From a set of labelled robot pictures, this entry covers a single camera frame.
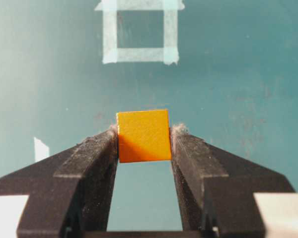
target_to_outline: orange square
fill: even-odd
[[[168,110],[117,113],[120,163],[171,160]]]

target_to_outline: teal background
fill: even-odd
[[[178,65],[102,64],[97,0],[0,0],[0,176],[167,108],[208,143],[298,191],[298,0],[185,0]],[[161,47],[162,12],[119,12],[120,47]],[[119,165],[109,230],[180,230],[169,162]]]

